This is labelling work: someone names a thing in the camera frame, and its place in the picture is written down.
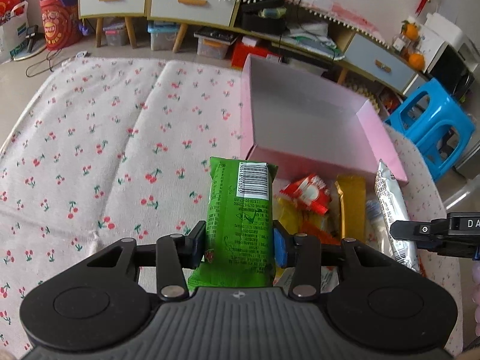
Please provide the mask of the blue plastic stool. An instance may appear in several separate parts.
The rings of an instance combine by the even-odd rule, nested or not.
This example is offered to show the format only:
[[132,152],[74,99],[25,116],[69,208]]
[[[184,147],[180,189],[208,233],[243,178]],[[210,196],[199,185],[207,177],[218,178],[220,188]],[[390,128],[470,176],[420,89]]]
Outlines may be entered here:
[[[435,181],[460,159],[475,131],[470,117],[436,79],[417,88],[385,123],[416,146]],[[458,143],[444,158],[440,149],[450,131],[456,133]]]

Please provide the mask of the red box under cabinet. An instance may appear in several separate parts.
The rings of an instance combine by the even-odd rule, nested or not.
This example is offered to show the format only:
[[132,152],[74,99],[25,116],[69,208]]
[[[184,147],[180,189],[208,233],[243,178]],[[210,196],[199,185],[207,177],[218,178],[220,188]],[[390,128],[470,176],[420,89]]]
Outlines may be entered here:
[[233,47],[231,68],[242,70],[250,55],[262,57],[264,59],[273,59],[277,62],[281,60],[281,55],[272,52],[269,48],[263,46],[248,46],[241,41],[237,41]]

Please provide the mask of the yellow snack packet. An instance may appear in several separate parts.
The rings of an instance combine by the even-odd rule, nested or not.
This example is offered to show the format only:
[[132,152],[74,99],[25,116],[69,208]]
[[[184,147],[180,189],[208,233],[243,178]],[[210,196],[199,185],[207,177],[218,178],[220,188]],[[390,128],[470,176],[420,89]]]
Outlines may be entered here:
[[273,208],[274,218],[291,235],[299,231],[299,217],[295,205],[288,199],[278,197]]

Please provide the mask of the red paper bag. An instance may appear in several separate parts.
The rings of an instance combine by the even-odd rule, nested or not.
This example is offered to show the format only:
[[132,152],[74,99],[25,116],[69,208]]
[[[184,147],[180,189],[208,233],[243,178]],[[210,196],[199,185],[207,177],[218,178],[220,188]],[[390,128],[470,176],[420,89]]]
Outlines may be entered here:
[[56,51],[80,41],[77,4],[65,6],[61,0],[40,0],[46,48]]

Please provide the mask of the upper orange fruit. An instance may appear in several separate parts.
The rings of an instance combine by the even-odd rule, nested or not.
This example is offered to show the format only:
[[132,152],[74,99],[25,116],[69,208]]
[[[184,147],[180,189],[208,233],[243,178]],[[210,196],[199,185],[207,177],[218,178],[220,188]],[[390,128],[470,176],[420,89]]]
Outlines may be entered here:
[[408,38],[409,41],[416,41],[419,38],[418,27],[415,23],[410,23],[407,20],[402,22],[401,33]]

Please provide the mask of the lower orange fruit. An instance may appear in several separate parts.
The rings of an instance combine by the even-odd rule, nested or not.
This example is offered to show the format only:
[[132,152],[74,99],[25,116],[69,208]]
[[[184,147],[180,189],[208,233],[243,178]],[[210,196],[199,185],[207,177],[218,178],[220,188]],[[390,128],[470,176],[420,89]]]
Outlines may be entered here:
[[416,71],[425,69],[425,57],[420,53],[411,53],[408,55],[409,66]]

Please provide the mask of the gold snack bar packet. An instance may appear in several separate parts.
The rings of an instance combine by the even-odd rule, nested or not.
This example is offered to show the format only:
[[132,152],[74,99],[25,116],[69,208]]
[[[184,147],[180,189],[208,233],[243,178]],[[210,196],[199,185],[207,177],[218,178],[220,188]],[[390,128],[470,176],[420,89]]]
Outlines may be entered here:
[[358,175],[338,175],[335,186],[340,203],[342,238],[355,238],[365,242],[365,178]]

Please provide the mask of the red round snack packet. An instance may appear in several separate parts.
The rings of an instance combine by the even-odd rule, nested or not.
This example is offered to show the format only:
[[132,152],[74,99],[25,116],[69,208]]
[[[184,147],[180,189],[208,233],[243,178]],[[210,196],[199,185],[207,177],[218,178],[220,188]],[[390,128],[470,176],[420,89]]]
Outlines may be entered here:
[[293,199],[304,210],[325,215],[331,202],[327,184],[316,174],[310,174],[301,180],[288,184],[280,193]]

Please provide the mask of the black microwave oven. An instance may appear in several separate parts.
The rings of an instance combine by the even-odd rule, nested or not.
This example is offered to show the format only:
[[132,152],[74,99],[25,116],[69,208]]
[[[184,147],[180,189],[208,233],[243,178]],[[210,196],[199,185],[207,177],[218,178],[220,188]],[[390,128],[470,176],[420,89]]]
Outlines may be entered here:
[[437,80],[459,102],[462,102],[474,82],[473,74],[463,58],[446,42],[426,67],[426,75]]

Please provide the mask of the cherry print table cloth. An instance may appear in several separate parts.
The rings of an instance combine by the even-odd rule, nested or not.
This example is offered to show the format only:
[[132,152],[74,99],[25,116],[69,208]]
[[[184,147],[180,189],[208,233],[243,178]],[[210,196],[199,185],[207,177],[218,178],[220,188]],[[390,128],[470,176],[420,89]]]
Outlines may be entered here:
[[210,157],[238,158],[241,74],[182,61],[79,58],[33,96],[1,151],[1,351],[32,346],[20,303],[131,236],[205,216]]

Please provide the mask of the white drawer tv cabinet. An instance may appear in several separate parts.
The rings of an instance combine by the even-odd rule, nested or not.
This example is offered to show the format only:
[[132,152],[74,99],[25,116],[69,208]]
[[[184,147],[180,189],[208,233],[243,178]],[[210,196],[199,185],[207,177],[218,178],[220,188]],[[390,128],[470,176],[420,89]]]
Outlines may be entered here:
[[[298,51],[312,57],[314,51],[288,40],[285,35],[273,36],[271,30],[244,27],[242,13],[246,9],[260,8],[263,2],[273,0],[78,0],[80,18],[95,19],[95,41],[98,46],[103,41],[103,24],[108,17],[118,17],[125,24],[128,40],[137,44],[134,30],[134,18],[166,20],[179,24],[180,32],[176,38],[174,51],[182,45],[185,33],[191,25],[230,30],[235,33],[257,36],[270,40],[278,47],[289,51]],[[345,79],[348,72],[356,72],[370,80],[376,80],[401,94],[408,96],[422,86],[425,76],[412,69],[408,62],[394,53],[392,46],[383,46],[372,38],[363,35],[338,22],[323,18],[296,6],[292,2],[278,0],[287,5],[289,15],[294,22],[301,19],[320,19],[329,24],[329,36],[340,49],[339,62],[342,71],[339,78]]]

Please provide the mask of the white cookie snack packet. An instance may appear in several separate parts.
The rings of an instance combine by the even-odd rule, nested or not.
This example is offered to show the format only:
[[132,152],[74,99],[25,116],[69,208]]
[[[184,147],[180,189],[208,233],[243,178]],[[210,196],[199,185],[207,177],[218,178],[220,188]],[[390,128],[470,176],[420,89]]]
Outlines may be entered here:
[[384,222],[384,231],[377,236],[381,251],[397,263],[419,273],[421,269],[415,243],[397,240],[391,235],[393,223],[408,221],[409,216],[400,185],[383,160],[378,163],[374,190]]

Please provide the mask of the orange fruit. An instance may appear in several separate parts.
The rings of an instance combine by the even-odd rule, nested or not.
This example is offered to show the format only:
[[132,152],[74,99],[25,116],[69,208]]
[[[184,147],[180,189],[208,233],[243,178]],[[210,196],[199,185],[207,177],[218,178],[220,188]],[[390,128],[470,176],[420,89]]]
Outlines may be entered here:
[[416,41],[419,38],[418,27],[415,23],[410,23],[407,20],[402,22],[401,33],[408,38],[409,41]]
[[409,66],[416,71],[425,69],[425,57],[420,53],[411,53],[408,55]]

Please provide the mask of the green snack packet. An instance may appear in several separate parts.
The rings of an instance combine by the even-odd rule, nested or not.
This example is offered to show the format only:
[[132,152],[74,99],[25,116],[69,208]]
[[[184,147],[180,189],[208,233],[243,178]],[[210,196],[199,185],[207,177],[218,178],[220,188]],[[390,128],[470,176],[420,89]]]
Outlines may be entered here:
[[206,250],[188,287],[270,287],[276,272],[272,182],[278,167],[217,157],[210,164]]

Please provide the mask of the clear storage bin blue lid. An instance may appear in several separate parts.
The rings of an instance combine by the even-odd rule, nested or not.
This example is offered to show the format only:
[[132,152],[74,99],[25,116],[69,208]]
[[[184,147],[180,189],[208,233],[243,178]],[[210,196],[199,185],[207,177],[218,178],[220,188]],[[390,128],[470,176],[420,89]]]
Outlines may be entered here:
[[147,32],[151,38],[151,50],[171,50],[174,47],[179,28],[180,26],[174,23],[149,21]]

